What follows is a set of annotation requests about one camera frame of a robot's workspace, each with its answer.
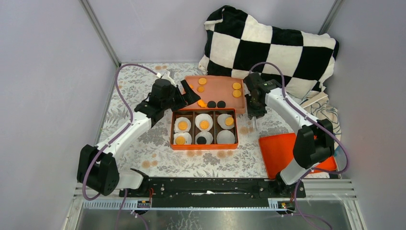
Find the round golden cookie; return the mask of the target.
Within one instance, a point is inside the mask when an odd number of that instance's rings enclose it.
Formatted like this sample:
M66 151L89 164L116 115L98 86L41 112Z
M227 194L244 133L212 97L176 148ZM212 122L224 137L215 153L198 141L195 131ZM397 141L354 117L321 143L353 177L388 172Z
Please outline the round golden cookie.
M182 131L186 130L188 128L188 126L189 125L186 121L181 121L178 123L178 129L182 130Z
M183 136L178 136L175 138L176 145L184 145L186 143L186 138Z
M241 84L238 83L238 82L235 82L235 83L232 84L232 88L234 90L239 90L239 89L241 89Z
M207 130L210 128L210 122L207 120L203 120L199 123L199 127L201 128L201 130Z
M239 97L241 97L242 92L240 90L233 90L232 95L235 98L239 98Z
M227 118L225 119L225 125L228 126L228 127L233 126L233 125L234 125L234 119L233 119L233 117L227 117Z
M207 79L206 79L206 78L199 78L199 79L198 79L198 83L199 83L200 85L205 85L205 84L207 83Z

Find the black sandwich cookie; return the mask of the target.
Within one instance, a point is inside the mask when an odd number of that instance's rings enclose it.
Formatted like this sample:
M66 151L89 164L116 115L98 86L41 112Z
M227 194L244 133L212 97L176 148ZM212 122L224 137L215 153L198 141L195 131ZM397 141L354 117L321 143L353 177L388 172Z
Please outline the black sandwich cookie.
M217 107L218 108L225 108L226 107L225 101L218 101L217 102Z
M200 136L196 139L196 144L198 145L205 145L207 143L207 139L203 136Z
M217 104L216 104L215 101L209 101L209 102L207 103L207 107L208 107L208 108L216 108L216 107L217 107Z

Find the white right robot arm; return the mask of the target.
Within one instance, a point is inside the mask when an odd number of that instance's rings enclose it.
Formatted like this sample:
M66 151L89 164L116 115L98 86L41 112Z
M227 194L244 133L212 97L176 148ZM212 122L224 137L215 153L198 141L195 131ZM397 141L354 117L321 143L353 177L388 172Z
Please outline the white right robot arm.
M293 184L311 168L334 154L333 125L328 119L320 120L301 108L276 80L265 81L259 73L251 73L243 80L249 117L262 117L266 108L276 111L295 133L293 159L277 173L275 193L287 197Z

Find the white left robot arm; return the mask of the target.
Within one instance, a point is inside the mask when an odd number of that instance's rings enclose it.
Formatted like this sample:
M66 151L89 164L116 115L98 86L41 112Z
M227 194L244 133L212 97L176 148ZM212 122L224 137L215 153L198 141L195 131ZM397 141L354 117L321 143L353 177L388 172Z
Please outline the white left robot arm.
M178 111L200 100L186 80L182 80L181 85L182 90L169 74L159 76L147 98L131 111L126 123L97 145L82 148L77 181L83 188L91 188L103 196L115 189L130 189L137 197L147 194L149 185L144 181L147 176L135 169L120 171L116 161L164 116L166 110Z

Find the orange fish shaped cookie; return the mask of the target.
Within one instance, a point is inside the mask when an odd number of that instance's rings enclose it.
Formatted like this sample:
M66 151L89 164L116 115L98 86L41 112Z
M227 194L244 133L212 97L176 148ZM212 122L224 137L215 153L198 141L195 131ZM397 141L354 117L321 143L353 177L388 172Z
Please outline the orange fish shaped cookie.
M207 104L206 104L203 100L199 100L199 101L197 102L197 104L198 104L198 106L199 106L200 108L206 108L206 107L207 107Z

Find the pink cookie tray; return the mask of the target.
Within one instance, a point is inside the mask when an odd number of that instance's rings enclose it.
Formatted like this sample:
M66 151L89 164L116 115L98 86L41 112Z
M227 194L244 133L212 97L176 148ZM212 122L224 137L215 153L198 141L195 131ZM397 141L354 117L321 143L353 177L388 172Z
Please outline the pink cookie tray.
M207 83L202 85L205 88L205 91L202 93L197 92L197 88L201 86L198 83L199 78L206 78ZM186 76L184 78L192 90L197 93L201 100L206 104L209 101L225 101L226 108L235 109L237 114L244 114L246 112L246 99L244 97L244 83L241 79L225 77L225 76ZM232 84L238 82L241 84L242 92L241 97L235 98L232 95L233 88Z

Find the white paper cup back middle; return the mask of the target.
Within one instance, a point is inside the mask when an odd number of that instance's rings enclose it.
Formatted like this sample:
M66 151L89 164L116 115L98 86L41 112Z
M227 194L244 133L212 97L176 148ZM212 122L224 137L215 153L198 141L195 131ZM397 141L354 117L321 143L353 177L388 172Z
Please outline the white paper cup back middle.
M213 118L209 114L198 114L195 124L200 131L209 131L213 127Z

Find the white paper cup back left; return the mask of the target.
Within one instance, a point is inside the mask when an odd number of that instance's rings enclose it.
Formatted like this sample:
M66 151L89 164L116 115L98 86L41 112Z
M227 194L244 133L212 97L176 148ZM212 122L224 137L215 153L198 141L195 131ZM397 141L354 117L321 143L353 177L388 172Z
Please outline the white paper cup back left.
M174 132L175 133L184 133L189 132L191 129L191 122L186 117L178 117L175 119L174 123Z

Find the white paper cup front left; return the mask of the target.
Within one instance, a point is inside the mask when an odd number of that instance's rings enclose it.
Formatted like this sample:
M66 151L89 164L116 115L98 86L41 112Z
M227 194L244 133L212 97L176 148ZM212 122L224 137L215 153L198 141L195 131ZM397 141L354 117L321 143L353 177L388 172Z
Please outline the white paper cup front left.
M192 144L192 136L188 132L175 133L173 137L174 145L190 145Z

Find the white paper cup front middle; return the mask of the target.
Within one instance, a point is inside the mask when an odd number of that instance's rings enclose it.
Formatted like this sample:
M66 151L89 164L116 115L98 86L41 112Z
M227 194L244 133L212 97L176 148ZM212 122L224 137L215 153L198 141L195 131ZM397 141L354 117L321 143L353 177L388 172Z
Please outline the white paper cup front middle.
M195 136L195 144L197 145L210 145L214 138L208 131L201 131Z

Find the white paper cup front right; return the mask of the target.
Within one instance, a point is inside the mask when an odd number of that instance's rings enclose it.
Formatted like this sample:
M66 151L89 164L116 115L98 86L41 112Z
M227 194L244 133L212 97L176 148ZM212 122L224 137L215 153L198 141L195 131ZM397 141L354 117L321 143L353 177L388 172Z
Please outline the white paper cup front right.
M217 134L216 141L217 144L235 144L236 138L230 130L222 130Z

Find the orange cookie tin box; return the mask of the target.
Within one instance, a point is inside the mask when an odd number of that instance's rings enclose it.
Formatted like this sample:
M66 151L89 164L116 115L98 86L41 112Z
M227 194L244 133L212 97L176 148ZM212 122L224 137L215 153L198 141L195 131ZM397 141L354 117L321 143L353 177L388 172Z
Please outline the orange cookie tin box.
M235 109L181 110L172 115L173 150L234 150L238 146Z

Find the orange tin lid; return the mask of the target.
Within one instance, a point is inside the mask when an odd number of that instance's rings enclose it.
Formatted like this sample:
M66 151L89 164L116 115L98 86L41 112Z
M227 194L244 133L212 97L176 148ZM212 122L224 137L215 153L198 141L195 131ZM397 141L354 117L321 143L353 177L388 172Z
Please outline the orange tin lid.
M259 138L267 176L275 179L277 173L293 160L293 147L296 140L295 133L279 134Z

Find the black white checkered pillow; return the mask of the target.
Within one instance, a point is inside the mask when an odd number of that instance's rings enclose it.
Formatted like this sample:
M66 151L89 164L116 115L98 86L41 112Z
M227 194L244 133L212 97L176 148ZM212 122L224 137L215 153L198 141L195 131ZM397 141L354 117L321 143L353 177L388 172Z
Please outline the black white checkered pillow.
M198 67L206 75L243 79L258 72L299 99L322 92L333 75L339 42L328 34L264 25L228 5L212 12L204 27L207 41Z

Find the beige blue printed cloth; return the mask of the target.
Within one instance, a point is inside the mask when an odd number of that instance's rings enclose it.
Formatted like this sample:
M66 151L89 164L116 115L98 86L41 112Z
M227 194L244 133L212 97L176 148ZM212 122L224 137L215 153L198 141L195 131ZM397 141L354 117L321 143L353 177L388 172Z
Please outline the beige blue printed cloth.
M310 92L301 102L300 106L318 119L328 119L333 125L333 133L341 140L341 127L338 118L338 109L330 104L325 92Z

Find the floral tablecloth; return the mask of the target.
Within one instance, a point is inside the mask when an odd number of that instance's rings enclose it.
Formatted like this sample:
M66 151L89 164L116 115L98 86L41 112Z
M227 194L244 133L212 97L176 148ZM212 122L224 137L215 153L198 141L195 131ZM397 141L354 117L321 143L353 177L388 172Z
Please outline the floral tablecloth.
M125 67L118 76L102 127L105 140L129 118L151 90L155 73L170 71L176 82L186 76L201 75L197 63L145 63ZM235 150L173 150L169 143L172 112L135 140L117 160L119 170L131 168L156 177L265 178L267 172L259 148L259 138L291 133L291 127L272 109L254 121L237 116L238 147Z

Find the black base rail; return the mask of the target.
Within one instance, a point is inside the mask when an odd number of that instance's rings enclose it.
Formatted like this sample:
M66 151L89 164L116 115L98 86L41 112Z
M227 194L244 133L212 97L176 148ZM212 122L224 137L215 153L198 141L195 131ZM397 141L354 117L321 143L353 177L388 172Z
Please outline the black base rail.
M143 177L139 188L119 196L146 198L153 208L265 208L273 198L291 205L306 197L302 182L283 185L279 179Z

